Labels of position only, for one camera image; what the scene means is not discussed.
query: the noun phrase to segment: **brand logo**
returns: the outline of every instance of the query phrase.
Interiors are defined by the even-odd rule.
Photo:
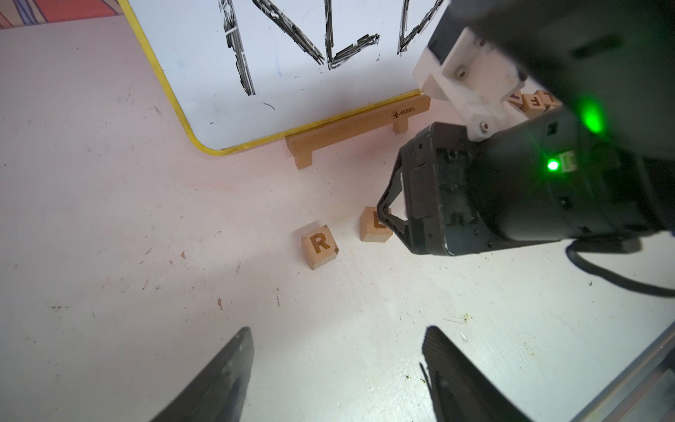
[[[405,109],[405,110],[401,110],[401,111],[396,111],[396,110],[395,110],[395,111],[391,114],[391,118],[392,118],[392,120],[395,120],[395,119],[398,119],[400,116],[402,116],[402,115],[404,115],[404,114],[408,114],[408,113],[410,113],[410,112],[412,112],[412,111],[415,111],[415,107],[411,107],[411,108],[409,108],[409,109]]]

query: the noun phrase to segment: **whiteboard stand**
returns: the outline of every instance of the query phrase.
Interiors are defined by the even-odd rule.
[[[430,104],[430,97],[422,94],[415,95],[287,136],[286,145],[295,158],[296,167],[304,169],[312,165],[313,151],[341,140],[353,138],[388,124],[394,125],[396,133],[407,131],[408,118],[429,110]]]

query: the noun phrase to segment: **stack of letter blocks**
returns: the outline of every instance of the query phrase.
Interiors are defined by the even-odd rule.
[[[377,208],[366,207],[361,214],[360,235],[363,242],[384,243],[394,234],[377,218]],[[338,257],[338,244],[328,226],[322,226],[305,234],[301,239],[302,249],[311,269],[317,269]]]
[[[559,99],[543,89],[535,91],[534,94],[521,94],[520,91],[516,91],[507,97],[507,100],[530,119],[562,105]]]

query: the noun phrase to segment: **black marker writing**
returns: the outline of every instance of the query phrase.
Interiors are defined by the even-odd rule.
[[[340,50],[335,57],[332,55],[333,49],[333,5],[332,0],[324,0],[323,5],[326,11],[326,58],[328,61],[328,68],[335,69],[341,66],[345,61],[354,57],[359,51],[368,47],[369,45],[376,45],[379,42],[379,34],[364,35],[359,38],[354,44]]]
[[[237,70],[239,71],[239,78],[242,86],[247,95],[255,95],[253,81],[251,80],[248,64],[246,63],[246,54],[244,53],[242,37],[239,34],[237,17],[234,15],[232,0],[218,0],[218,7],[223,14],[223,29],[225,30],[227,47],[232,49],[237,57]]]
[[[415,26],[410,34],[406,36],[406,26],[408,25],[408,4],[410,0],[403,0],[403,12],[401,13],[401,31],[398,34],[398,54],[403,53],[408,50],[408,45],[412,39],[417,35],[421,34],[422,31],[427,27],[429,22],[433,19],[433,16],[436,14],[436,11],[441,7],[443,0],[436,0],[436,3],[433,5],[431,10],[422,19],[419,25]]]
[[[323,64],[323,56],[319,50],[309,41],[309,38],[284,15],[270,0],[253,0],[255,4],[268,18],[272,20],[282,31],[291,37],[293,41],[318,63]]]

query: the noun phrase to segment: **wooden block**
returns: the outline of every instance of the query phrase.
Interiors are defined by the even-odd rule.
[[[546,106],[541,101],[541,97],[536,94],[523,94],[522,106],[520,107],[523,113],[529,118],[537,117],[546,111]]]
[[[560,107],[562,105],[562,101],[555,98],[550,92],[544,91],[543,89],[538,89],[535,91],[536,95],[539,95],[541,97],[541,102],[544,104],[544,107],[548,107],[550,105],[555,105],[556,107]]]
[[[309,167],[312,165],[312,153],[305,153],[305,154],[300,154],[296,155],[295,157],[296,160],[296,167],[299,169],[304,169],[305,167]]]
[[[401,117],[394,121],[394,132],[403,133],[408,131],[408,118]]]
[[[431,98],[426,95],[419,94],[408,97],[363,113],[326,123],[317,128],[289,135],[286,137],[286,146],[291,154],[297,157],[392,124],[396,120],[422,113],[429,110],[430,104]]]
[[[363,242],[386,242],[394,234],[377,218],[377,208],[366,207],[361,214],[361,240]]]
[[[520,93],[519,90],[506,97],[506,99],[509,103],[517,104],[518,108],[520,108],[520,106],[522,105],[522,94]]]
[[[307,255],[307,261],[312,269],[317,269],[323,264],[334,260],[338,256],[338,249],[328,226],[305,234],[302,238],[302,249]]]

